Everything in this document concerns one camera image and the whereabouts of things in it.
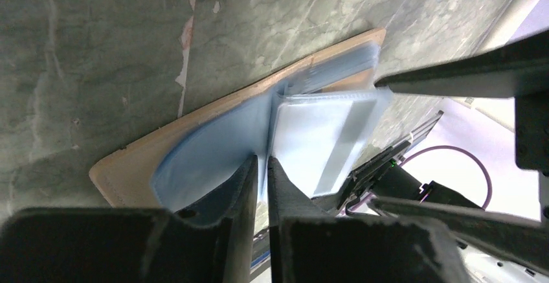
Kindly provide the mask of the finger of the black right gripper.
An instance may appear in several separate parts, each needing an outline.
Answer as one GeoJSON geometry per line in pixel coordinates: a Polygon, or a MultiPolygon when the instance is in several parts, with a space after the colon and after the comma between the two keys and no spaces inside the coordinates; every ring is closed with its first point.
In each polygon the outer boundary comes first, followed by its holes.
{"type": "Polygon", "coordinates": [[[394,93],[474,98],[548,94],[548,31],[491,51],[385,76],[376,88],[394,93]]]}
{"type": "Polygon", "coordinates": [[[482,209],[388,197],[374,198],[369,204],[391,214],[440,220],[462,240],[519,264],[548,263],[548,229],[538,221],[482,209]]]}

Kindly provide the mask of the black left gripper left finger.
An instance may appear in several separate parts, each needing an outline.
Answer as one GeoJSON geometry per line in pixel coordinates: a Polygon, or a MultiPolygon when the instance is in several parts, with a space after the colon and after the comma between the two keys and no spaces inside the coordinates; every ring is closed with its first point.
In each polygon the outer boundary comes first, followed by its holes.
{"type": "Polygon", "coordinates": [[[21,210],[1,227],[1,281],[248,282],[257,177],[253,155],[177,212],[21,210]]]}

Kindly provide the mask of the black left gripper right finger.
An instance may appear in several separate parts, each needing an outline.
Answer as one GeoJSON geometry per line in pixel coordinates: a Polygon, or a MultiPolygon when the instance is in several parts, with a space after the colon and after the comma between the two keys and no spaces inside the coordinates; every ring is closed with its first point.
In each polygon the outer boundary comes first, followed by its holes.
{"type": "Polygon", "coordinates": [[[360,214],[314,204],[277,159],[267,163],[273,282],[469,282],[456,241],[439,221],[360,214]]]}

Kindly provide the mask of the blue credit cards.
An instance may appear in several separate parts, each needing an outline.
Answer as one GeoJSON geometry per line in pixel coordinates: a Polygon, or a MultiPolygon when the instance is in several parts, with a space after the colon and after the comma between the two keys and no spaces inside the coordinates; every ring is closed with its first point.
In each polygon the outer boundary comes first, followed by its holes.
{"type": "Polygon", "coordinates": [[[151,177],[160,205],[177,211],[258,158],[258,199],[267,199],[267,159],[275,157],[305,195],[336,192],[388,107],[388,89],[323,87],[374,69],[380,47],[369,41],[303,67],[183,136],[151,177]]]}

